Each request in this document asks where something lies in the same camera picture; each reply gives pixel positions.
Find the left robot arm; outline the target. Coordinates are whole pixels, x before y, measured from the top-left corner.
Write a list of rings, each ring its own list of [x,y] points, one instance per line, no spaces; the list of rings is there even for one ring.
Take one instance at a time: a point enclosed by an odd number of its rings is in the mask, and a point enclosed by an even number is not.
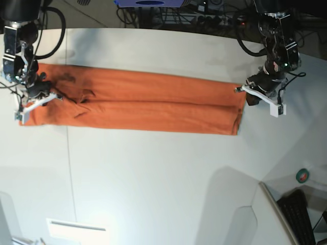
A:
[[[259,52],[249,50],[241,39],[239,27],[242,17],[249,18],[258,27],[264,46]],[[250,106],[275,97],[277,105],[281,107],[289,83],[286,75],[301,66],[291,10],[282,1],[254,1],[253,7],[234,14],[232,24],[238,44],[244,52],[253,57],[266,57],[259,72],[248,77],[246,84],[236,91],[247,93],[246,99]]]

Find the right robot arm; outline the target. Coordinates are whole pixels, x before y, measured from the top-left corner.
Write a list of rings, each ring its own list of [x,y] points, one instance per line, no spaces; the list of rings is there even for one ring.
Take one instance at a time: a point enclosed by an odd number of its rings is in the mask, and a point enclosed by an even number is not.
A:
[[[50,5],[50,1],[1,1],[1,20],[4,27],[4,54],[1,76],[8,89],[18,98],[27,101],[52,100],[57,95],[51,92],[51,82],[46,81],[45,73],[38,73],[38,61],[51,57],[61,46],[66,30],[63,13]],[[38,56],[33,44],[40,41],[43,24],[38,24],[40,14],[53,12],[61,21],[61,34],[58,43],[48,54]]]

